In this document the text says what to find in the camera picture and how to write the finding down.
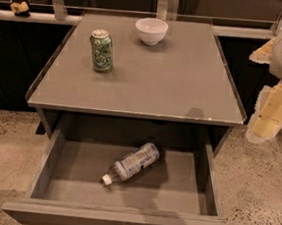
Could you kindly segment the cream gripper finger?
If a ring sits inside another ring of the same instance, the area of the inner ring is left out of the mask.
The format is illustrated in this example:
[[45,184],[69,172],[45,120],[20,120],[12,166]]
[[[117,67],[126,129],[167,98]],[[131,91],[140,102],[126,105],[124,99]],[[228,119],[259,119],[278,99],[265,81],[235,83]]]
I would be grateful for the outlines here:
[[246,130],[247,141],[254,144],[270,141],[282,130],[282,81],[264,86],[257,97],[254,113]]
[[253,62],[258,64],[269,64],[271,62],[271,51],[274,43],[274,39],[272,38],[269,41],[265,42],[260,48],[253,51],[250,55],[250,59]]

